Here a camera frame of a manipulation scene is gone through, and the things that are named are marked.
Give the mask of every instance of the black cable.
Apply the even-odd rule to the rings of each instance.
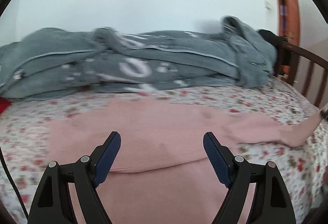
[[[23,200],[22,200],[22,197],[20,196],[20,193],[16,187],[16,184],[14,183],[14,180],[12,179],[10,173],[9,173],[9,170],[7,168],[7,165],[6,165],[6,162],[5,162],[5,158],[3,157],[3,154],[2,154],[2,150],[1,150],[1,146],[0,146],[0,161],[1,161],[1,164],[2,164],[2,167],[5,171],[5,174],[7,175],[7,178],[8,180],[10,181],[16,195],[17,195],[17,198],[19,200],[19,203],[21,204],[21,207],[22,207],[22,210],[24,211],[24,214],[25,214],[25,217],[26,219],[28,219],[28,213],[27,213],[27,210],[26,210],[26,207],[23,203]]]

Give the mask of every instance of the gray blanket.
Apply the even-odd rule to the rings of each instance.
[[[0,47],[0,96],[50,99],[82,86],[105,93],[227,84],[253,88],[267,83],[275,59],[275,48],[234,17],[225,17],[217,34],[44,28]]]

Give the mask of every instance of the bed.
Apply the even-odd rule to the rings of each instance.
[[[16,102],[0,115],[0,143],[11,175],[29,209],[47,160],[48,123],[105,107],[113,98],[126,100],[154,97],[168,103],[198,104],[229,113],[258,111],[283,124],[296,124],[317,108],[292,86],[272,77],[259,89],[237,86],[192,87],[152,94],[99,94],[83,91],[37,102]],[[304,146],[289,148],[278,143],[239,144],[242,155],[252,163],[277,163],[290,193],[297,223],[309,212],[320,193],[327,166],[328,125],[322,122]],[[0,199],[17,223],[26,223],[15,193],[0,169]]]

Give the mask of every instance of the red fabric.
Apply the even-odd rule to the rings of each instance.
[[[7,107],[9,107],[11,105],[11,102],[9,102],[8,100],[1,98],[0,97],[0,114],[5,111],[5,109]]]

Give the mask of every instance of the pink sweater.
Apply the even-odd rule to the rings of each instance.
[[[321,122],[319,112],[298,125],[281,125],[262,113],[231,115],[199,105],[154,99],[114,99],[92,110],[51,123],[49,161],[72,163],[103,144],[111,131],[121,134],[121,149],[106,181],[97,188],[114,224],[211,223],[226,195],[202,145],[213,132],[238,154],[237,143],[276,141],[298,146]],[[70,188],[79,223],[85,223],[75,188]],[[252,203],[250,187],[239,223]]]

